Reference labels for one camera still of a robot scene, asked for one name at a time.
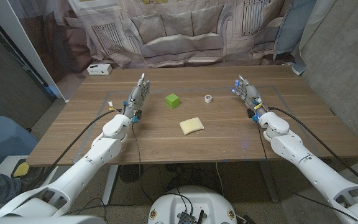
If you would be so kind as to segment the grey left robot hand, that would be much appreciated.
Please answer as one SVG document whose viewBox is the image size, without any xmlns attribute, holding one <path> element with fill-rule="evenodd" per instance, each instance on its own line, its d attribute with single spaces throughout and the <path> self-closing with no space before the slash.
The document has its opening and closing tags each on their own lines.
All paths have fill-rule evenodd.
<svg viewBox="0 0 358 224">
<path fill-rule="evenodd" d="M 143 73 L 139 78 L 134 89 L 129 94 L 126 105 L 121 111 L 121 114 L 128 118 L 133 117 L 143 107 L 147 95 L 150 93 L 150 81 L 145 80 Z"/>
</svg>

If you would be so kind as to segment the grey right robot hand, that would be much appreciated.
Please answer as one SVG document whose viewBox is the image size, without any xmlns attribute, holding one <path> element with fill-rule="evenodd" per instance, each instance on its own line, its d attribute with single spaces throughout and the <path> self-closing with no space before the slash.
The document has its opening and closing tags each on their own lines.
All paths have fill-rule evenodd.
<svg viewBox="0 0 358 224">
<path fill-rule="evenodd" d="M 260 116 L 269 111 L 264 106 L 262 97 L 256 87 L 242 75 L 239 75 L 239 78 L 235 81 L 234 88 L 231 91 L 244 102 L 249 110 L 250 118 L 255 116 L 259 119 Z"/>
</svg>

